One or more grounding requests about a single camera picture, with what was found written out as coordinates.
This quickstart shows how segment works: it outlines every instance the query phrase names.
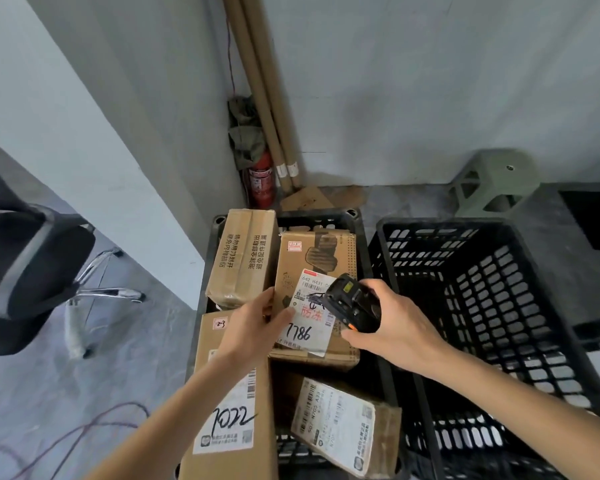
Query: small pink sticker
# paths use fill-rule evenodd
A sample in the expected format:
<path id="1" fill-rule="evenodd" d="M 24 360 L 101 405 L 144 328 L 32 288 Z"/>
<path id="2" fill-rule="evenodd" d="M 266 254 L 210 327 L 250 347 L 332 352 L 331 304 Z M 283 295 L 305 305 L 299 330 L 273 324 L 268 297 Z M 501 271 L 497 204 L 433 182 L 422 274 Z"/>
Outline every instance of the small pink sticker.
<path id="1" fill-rule="evenodd" d="M 225 328 L 229 322 L 229 317 L 214 318 L 214 330 Z"/>
<path id="2" fill-rule="evenodd" d="M 290 253 L 301 253 L 302 252 L 302 241 L 289 241 L 287 250 Z"/>

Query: hand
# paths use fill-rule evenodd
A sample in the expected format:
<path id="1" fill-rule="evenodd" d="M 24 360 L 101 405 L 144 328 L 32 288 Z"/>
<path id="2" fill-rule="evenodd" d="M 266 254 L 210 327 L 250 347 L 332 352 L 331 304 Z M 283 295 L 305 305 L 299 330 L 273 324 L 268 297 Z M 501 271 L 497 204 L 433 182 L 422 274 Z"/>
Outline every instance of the hand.
<path id="1" fill-rule="evenodd" d="M 293 308 L 285 308 L 267 323 L 264 315 L 271 313 L 272 298 L 273 287 L 234 311 L 218 347 L 216 355 L 230 357 L 245 374 L 269 354 L 295 314 Z"/>
<path id="2" fill-rule="evenodd" d="M 352 346 L 380 355 L 394 365 L 435 379 L 455 349 L 410 298 L 394 293 L 382 280 L 362 280 L 380 300 L 382 319 L 375 333 L 344 329 Z"/>

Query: person's left hand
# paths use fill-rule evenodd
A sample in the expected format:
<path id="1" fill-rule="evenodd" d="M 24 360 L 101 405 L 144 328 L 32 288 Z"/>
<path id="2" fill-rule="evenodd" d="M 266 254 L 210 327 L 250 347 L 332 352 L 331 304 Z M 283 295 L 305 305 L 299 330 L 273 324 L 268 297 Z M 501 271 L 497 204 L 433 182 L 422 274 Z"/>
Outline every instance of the person's left hand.
<path id="1" fill-rule="evenodd" d="M 269 354 L 296 312 L 285 308 L 267 323 L 264 315 L 270 313 L 272 298 L 273 287 L 234 311 L 218 347 L 216 355 L 230 357 L 245 374 Z"/>

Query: cardboard tube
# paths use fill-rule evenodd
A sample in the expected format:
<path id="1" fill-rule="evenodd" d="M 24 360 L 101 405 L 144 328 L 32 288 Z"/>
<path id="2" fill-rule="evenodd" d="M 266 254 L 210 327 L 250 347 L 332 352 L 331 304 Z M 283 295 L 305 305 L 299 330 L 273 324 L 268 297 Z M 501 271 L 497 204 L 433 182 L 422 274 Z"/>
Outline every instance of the cardboard tube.
<path id="1" fill-rule="evenodd" d="M 260 64 L 260 71 L 264 79 L 267 96 L 271 104 L 273 119 L 278 129 L 280 144 L 287 161 L 287 168 L 294 187 L 301 188 L 302 181 L 298 172 L 297 158 L 299 151 L 296 140 L 292 135 L 291 118 L 288 112 L 288 106 L 282 97 L 281 79 L 278 67 L 273 58 L 273 49 L 269 40 L 269 31 L 267 30 L 267 21 L 261 0 L 242 0 L 242 7 L 249 26 L 251 41 L 256 51 L 256 56 Z"/>
<path id="2" fill-rule="evenodd" d="M 251 44 L 251 36 L 249 35 L 247 21 L 242 12 L 242 4 L 240 3 L 240 0 L 223 1 L 224 10 L 229 18 L 229 24 L 233 31 L 235 43 L 238 46 L 242 65 L 244 66 L 244 71 L 247 74 L 247 79 L 251 87 L 253 101 L 256 104 L 260 122 L 262 122 L 262 129 L 264 130 L 264 136 L 269 145 L 271 158 L 273 158 L 273 163 L 278 172 L 280 187 L 284 193 L 291 193 L 293 186 L 291 184 L 291 179 L 288 176 L 287 163 L 282 148 L 280 147 L 276 125 L 273 122 L 273 117 L 271 115 L 271 108 L 258 67 L 258 60 L 256 59 L 256 54 L 253 45 Z"/>

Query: red fire extinguisher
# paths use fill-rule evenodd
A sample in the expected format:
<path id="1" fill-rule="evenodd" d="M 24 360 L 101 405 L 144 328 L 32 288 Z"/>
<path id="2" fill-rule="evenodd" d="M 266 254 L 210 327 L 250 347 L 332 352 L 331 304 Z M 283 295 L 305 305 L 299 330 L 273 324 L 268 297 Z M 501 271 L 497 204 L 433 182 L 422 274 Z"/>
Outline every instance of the red fire extinguisher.
<path id="1" fill-rule="evenodd" d="M 273 161 L 269 149 L 265 149 L 256 165 L 249 168 L 251 195 L 259 209 L 266 209 L 276 196 L 276 181 L 273 176 Z"/>

